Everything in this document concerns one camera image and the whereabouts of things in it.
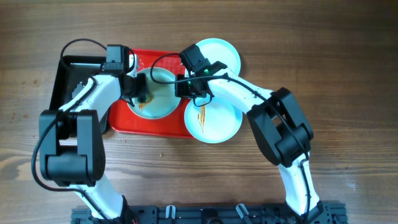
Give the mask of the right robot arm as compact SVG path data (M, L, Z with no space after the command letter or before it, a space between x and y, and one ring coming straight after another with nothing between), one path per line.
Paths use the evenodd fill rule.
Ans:
M280 171L286 204L303 222L310 222L320 201L309 168L313 130L292 92L260 88L225 63L209 61L196 44L179 52L178 57L188 76L177 77L177 96L195 99L210 95L242 111L259 150Z

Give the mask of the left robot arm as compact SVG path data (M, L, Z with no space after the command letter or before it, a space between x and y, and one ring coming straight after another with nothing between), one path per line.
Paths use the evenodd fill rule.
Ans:
M108 45L106 60L83 89L57 110L39 117L39 140L31 160L32 176L52 192L75 192L100 223L135 223L126 198L104 174L106 156L100 119L116 101L147 91L137 73L136 56L124 45Z

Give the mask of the white plate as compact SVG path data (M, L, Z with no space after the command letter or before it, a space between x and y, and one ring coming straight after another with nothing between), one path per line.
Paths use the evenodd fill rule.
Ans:
M195 45L211 64L219 61L225 64L235 76L239 76L241 58L238 51L229 42L218 38L208 38L195 43Z
M231 139L239 131L243 112L225 100L207 96L188 103L184 122L195 139L216 144Z
M140 73L146 75L149 94L143 103L140 103L138 98L134 98L134 106L128 105L129 109L144 119L160 119L168 116L181 101L181 98L175 96L175 87L171 84L163 85L153 82L150 77L150 68L145 68Z

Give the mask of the white plate bottom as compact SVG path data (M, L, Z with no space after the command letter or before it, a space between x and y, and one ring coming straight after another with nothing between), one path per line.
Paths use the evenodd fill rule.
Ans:
M207 96L188 103L184 122L195 139L216 144L231 139L239 131L243 112L225 100Z

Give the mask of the green yellow sponge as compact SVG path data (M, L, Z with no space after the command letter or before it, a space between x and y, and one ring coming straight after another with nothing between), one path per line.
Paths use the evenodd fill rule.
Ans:
M144 104L144 103L149 103L152 100L152 97L150 94L148 95L142 95L136 98L136 102L139 104Z

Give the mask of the white plate top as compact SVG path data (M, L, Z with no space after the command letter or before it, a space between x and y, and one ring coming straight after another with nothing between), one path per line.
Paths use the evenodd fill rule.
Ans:
M239 76L241 58L238 51L229 42L218 38L208 38L195 43L195 45L211 64L219 61L225 64L235 76Z

